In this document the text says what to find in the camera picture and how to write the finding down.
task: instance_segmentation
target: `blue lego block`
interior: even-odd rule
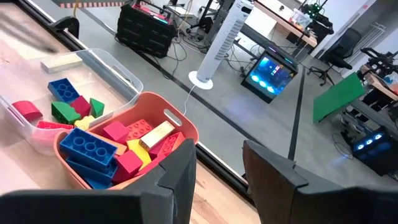
[[[79,93],[67,78],[49,82],[47,88],[57,101],[71,103],[79,97]]]
[[[108,185],[106,185],[106,184],[99,183],[95,180],[91,180],[89,178],[85,178],[85,181],[87,182],[88,185],[91,186],[91,188],[93,188],[95,190],[105,190],[105,189],[108,189],[113,186],[112,183],[109,183]]]
[[[66,162],[81,177],[89,178],[91,180],[94,180],[95,182],[99,182],[104,185],[109,185],[113,178],[113,175],[116,172],[116,169],[118,168],[118,165],[116,164],[116,159],[113,158],[105,171],[98,171],[96,169],[90,168],[87,164],[84,164],[84,162],[81,162],[72,156],[68,157],[66,159]]]
[[[117,147],[75,128],[60,143],[60,150],[99,171],[105,171]]]

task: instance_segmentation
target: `orange plastic basket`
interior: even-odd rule
[[[178,120],[178,124],[165,112],[172,113]],[[90,128],[88,131],[102,135],[103,128],[114,121],[120,121],[123,125],[129,126],[130,124],[139,121],[140,119],[146,120],[152,127],[160,125],[164,121],[169,121],[175,126],[173,133],[181,132],[186,139],[193,139],[196,144],[199,140],[198,130],[195,125],[188,120],[179,110],[174,108],[169,102],[163,97],[156,93],[143,92],[137,99],[136,104],[128,110],[113,116],[110,119],[103,121],[100,124]],[[67,155],[60,152],[60,142],[67,136],[68,131],[62,131],[58,133],[54,140],[54,151],[55,155],[60,159],[66,176],[70,179],[73,186],[78,189],[91,189],[91,187],[67,164],[65,159]],[[125,186],[133,183],[140,177],[122,182],[115,185],[108,190],[123,189]]]

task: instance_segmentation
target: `wooden tabletop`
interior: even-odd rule
[[[362,65],[360,68],[360,71],[362,73],[365,73],[366,71],[369,70],[369,67]],[[390,97],[392,100],[397,101],[398,100],[398,95],[396,95],[394,92],[390,91],[389,89],[387,89],[386,87],[384,87],[380,80],[376,77],[376,74],[374,74],[373,72],[369,72],[366,76],[365,76],[366,81],[369,82],[370,85],[372,85],[374,88],[377,88],[378,90],[380,90],[382,93],[384,93],[385,95],[387,95],[388,97]],[[390,89],[396,89],[395,86],[390,86]]]
[[[302,33],[297,30],[291,23],[289,23],[287,21],[286,15],[284,13],[279,13],[279,10],[274,10],[273,7],[275,4],[273,3],[275,0],[258,0],[254,2],[254,6],[258,9],[260,9],[262,12],[264,12],[265,14],[267,14],[269,17],[273,18],[278,24],[280,24],[281,26],[283,26],[285,29],[289,30],[291,33],[295,34],[297,37],[301,37]],[[306,35],[304,35],[302,37],[302,39],[310,46],[312,47],[316,47],[318,45],[317,39],[314,36],[309,36],[307,37]]]
[[[29,16],[11,3],[1,3],[0,11],[29,27],[44,40],[56,46],[61,53],[67,48],[36,24]],[[0,30],[0,64],[11,64],[38,57],[49,56]],[[39,93],[41,88],[32,91]],[[97,90],[99,95],[104,90]],[[44,98],[51,103],[51,98]],[[105,102],[116,109],[125,102],[119,97]],[[2,119],[0,111],[0,195],[19,189],[71,189],[61,164],[56,157],[39,154],[13,127]],[[191,223],[260,223],[256,209],[242,199],[233,189],[220,181],[202,163],[197,162],[197,179],[193,198]]]

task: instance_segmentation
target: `green lego block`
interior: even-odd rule
[[[53,102],[51,104],[52,116],[62,124],[73,125],[75,121],[80,120],[80,114],[76,113],[75,109],[65,102]]]
[[[102,116],[102,114],[104,113],[105,104],[99,102],[98,100],[90,98],[90,106],[90,113],[91,115],[93,115],[93,117],[97,118],[99,116]]]

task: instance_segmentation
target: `white tower fan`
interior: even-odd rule
[[[203,90],[213,87],[211,78],[233,45],[253,7],[254,3],[251,0],[235,0],[198,71],[192,71],[188,75],[194,85]]]

